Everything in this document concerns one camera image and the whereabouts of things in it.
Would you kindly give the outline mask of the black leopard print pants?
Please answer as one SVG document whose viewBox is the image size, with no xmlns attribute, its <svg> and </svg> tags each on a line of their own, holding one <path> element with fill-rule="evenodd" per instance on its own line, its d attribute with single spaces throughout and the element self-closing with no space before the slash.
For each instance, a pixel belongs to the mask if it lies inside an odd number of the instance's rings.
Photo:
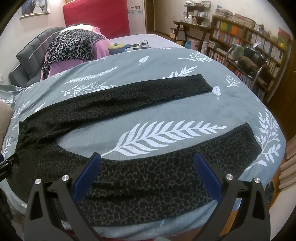
<svg viewBox="0 0 296 241">
<path fill-rule="evenodd" d="M 211 200 L 194 168 L 197 153 L 240 176 L 261 152 L 247 123 L 218 135 L 225 125 L 197 121 L 201 97 L 211 91 L 197 74 L 131 83 L 48 106 L 20 123 L 20 163 L 8 184 L 28 201 L 34 178 L 54 181 L 87 162 L 57 138 L 86 123 L 106 123 L 97 137 L 111 151 L 78 203 L 90 223 L 138 225 L 194 211 Z"/>
</svg>

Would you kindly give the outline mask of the tan pillow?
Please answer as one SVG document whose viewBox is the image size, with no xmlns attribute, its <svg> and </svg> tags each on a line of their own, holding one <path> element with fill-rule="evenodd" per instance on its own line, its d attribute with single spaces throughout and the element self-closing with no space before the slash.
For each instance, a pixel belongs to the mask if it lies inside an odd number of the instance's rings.
<svg viewBox="0 0 296 241">
<path fill-rule="evenodd" d="M 0 101 L 0 143 L 1 147 L 4 142 L 4 137 L 10 125 L 14 110 L 5 102 Z"/>
</svg>

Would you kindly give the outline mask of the grey leaf print duvet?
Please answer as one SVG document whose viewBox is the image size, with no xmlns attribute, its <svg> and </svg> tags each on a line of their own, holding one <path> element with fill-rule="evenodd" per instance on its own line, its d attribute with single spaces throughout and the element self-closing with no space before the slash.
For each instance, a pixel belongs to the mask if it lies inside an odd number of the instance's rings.
<svg viewBox="0 0 296 241">
<path fill-rule="evenodd" d="M 217 202 L 193 166 L 202 153 L 225 174 L 267 185 L 286 141 L 276 118 L 229 69 L 199 52 L 154 48 L 80 64 L 26 88 L 1 87 L 13 111 L 5 158 L 19 164 L 1 182 L 25 214 L 36 179 L 71 174 L 102 158 L 78 202 L 96 232 L 118 240 L 178 235 L 206 223 Z"/>
</svg>

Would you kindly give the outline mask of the black chair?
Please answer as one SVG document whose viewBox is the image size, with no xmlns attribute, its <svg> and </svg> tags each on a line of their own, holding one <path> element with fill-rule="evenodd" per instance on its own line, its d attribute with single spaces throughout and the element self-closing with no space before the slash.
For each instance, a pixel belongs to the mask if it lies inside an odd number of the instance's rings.
<svg viewBox="0 0 296 241">
<path fill-rule="evenodd" d="M 255 84 L 268 88 L 273 80 L 266 59 L 254 49 L 233 45 L 226 54 L 226 64 L 238 70 L 246 78 L 244 83 L 251 89 Z"/>
</svg>

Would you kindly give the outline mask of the grey tufted headboard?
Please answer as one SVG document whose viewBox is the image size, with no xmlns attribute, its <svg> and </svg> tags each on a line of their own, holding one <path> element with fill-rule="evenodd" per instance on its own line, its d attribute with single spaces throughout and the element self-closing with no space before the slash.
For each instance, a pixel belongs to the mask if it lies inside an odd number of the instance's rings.
<svg viewBox="0 0 296 241">
<path fill-rule="evenodd" d="M 16 55 L 19 65 L 9 73 L 12 85 L 25 88 L 40 81 L 48 47 L 63 29 L 63 27 L 54 27 L 45 30 Z"/>
</svg>

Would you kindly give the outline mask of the yellow blue toy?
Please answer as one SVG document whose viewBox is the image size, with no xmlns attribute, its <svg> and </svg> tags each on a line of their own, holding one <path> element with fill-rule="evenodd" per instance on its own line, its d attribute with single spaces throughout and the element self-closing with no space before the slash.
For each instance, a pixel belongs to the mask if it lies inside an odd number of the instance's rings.
<svg viewBox="0 0 296 241">
<path fill-rule="evenodd" d="M 108 46 L 108 51 L 110 55 L 124 53 L 125 52 L 125 44 L 123 43 L 114 43 Z"/>
</svg>

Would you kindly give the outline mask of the wooden bookshelf with books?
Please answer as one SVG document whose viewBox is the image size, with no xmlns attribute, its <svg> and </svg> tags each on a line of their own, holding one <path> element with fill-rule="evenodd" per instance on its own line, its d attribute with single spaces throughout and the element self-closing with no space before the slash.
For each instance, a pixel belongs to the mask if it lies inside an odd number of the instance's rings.
<svg viewBox="0 0 296 241">
<path fill-rule="evenodd" d="M 267 33 L 261 25 L 257 25 L 251 19 L 240 15 L 213 14 L 207 55 L 225 65 L 226 54 L 235 44 L 254 49 L 266 59 L 273 80 L 268 88 L 262 84 L 255 84 L 251 89 L 260 100 L 266 101 L 283 73 L 290 43 Z M 225 66 L 244 83 L 246 78 L 238 70 L 230 64 Z"/>
</svg>

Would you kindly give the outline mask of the red wall panel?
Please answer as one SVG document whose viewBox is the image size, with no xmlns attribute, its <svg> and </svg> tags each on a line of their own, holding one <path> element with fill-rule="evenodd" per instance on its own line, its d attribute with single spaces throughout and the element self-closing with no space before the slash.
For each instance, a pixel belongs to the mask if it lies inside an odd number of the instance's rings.
<svg viewBox="0 0 296 241">
<path fill-rule="evenodd" d="M 130 35 L 126 0 L 80 0 L 63 6 L 66 26 L 89 24 L 108 39 Z"/>
</svg>

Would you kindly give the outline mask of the framed wall picture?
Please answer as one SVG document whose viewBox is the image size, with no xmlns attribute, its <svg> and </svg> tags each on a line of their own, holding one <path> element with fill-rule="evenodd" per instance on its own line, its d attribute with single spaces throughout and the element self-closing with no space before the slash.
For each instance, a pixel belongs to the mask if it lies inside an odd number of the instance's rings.
<svg viewBox="0 0 296 241">
<path fill-rule="evenodd" d="M 20 7 L 19 19 L 31 16 L 47 15 L 49 13 L 49 3 L 47 0 L 27 0 Z"/>
</svg>

